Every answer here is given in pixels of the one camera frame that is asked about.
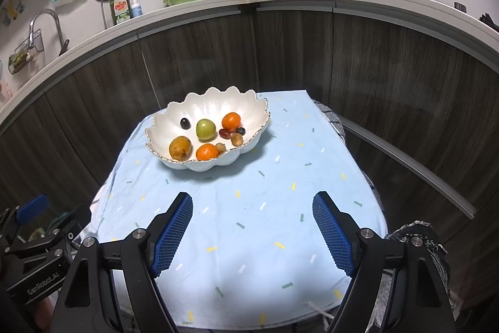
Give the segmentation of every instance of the light blue tablecloth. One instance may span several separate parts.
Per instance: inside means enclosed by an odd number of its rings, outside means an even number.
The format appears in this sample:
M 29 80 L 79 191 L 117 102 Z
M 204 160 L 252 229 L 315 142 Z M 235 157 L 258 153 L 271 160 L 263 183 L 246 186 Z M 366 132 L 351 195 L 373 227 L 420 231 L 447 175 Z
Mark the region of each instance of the light blue tablecloth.
M 327 191 L 360 227 L 385 236 L 383 214 L 363 174 L 305 91 L 259 94 L 271 124 L 232 165 L 197 173 L 166 167 L 135 129 L 92 204 L 84 235 L 101 242 L 147 227 L 177 193 L 189 193 L 193 218 L 169 270 L 156 279 L 178 325 L 251 330 L 287 325 L 338 305 L 349 283 L 312 215 Z M 130 310 L 122 273 L 120 306 Z

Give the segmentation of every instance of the white string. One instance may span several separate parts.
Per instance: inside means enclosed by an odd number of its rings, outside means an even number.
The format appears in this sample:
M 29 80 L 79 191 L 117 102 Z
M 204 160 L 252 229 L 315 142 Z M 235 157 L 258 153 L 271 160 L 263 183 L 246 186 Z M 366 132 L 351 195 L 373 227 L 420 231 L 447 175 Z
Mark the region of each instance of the white string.
M 312 301 L 303 302 L 303 304 L 307 305 L 308 307 L 310 307 L 311 309 L 322 315 L 322 322 L 324 323 L 324 331 L 327 331 L 327 329 L 329 328 L 329 323 L 326 318 L 328 317 L 331 320 L 333 320 L 334 316 L 323 311 L 320 307 L 317 307 L 315 303 Z

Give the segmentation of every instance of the sink faucet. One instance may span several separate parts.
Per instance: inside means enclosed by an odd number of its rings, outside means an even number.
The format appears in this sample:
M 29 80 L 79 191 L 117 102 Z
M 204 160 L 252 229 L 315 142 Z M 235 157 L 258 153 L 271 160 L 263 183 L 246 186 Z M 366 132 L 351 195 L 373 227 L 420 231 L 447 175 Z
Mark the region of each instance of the sink faucet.
M 66 39 L 66 41 L 64 41 L 61 32 L 61 24 L 59 23 L 59 16 L 52 9 L 40 10 L 33 16 L 31 22 L 29 22 L 28 49 L 34 47 L 34 21 L 37 19 L 38 16 L 43 15 L 44 13 L 52 16 L 54 18 L 54 21 L 56 22 L 57 37 L 59 37 L 59 43 L 61 44 L 61 52 L 59 53 L 59 55 L 61 56 L 67 51 L 67 46 L 69 45 L 69 39 Z

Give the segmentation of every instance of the blueberry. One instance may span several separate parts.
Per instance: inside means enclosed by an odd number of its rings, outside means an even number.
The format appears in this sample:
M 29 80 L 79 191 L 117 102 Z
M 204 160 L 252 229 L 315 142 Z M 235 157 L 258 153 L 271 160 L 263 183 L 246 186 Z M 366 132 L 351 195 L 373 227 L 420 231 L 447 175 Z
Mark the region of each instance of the blueberry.
M 190 129 L 191 122 L 189 122 L 189 119 L 187 119 L 187 118 L 182 118 L 180 121 L 180 127 L 184 130 Z

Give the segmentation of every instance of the blue gripper pad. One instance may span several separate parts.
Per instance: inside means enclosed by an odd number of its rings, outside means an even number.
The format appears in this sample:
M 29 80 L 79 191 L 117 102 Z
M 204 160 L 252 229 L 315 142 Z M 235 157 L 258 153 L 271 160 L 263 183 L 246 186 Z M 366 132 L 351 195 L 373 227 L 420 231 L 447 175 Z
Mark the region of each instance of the blue gripper pad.
M 187 226 L 192 218 L 193 202 L 188 193 L 181 192 L 173 201 L 166 213 L 156 217 L 167 216 L 176 205 L 175 210 L 161 236 L 156 241 L 154 249 L 154 261 L 151 265 L 151 272 L 158 277 L 161 271 L 168 270 L 173 261 L 173 256 L 177 252 L 180 241 L 184 236 Z
M 36 198 L 32 199 L 30 202 L 26 203 L 26 205 L 17 210 L 16 223 L 19 226 L 26 225 L 40 213 L 44 212 L 49 206 L 50 203 L 47 196 L 38 195 Z
M 312 213 L 333 260 L 340 270 L 352 277 L 360 263 L 359 227 L 347 214 L 340 212 L 327 192 L 318 192 L 312 202 Z

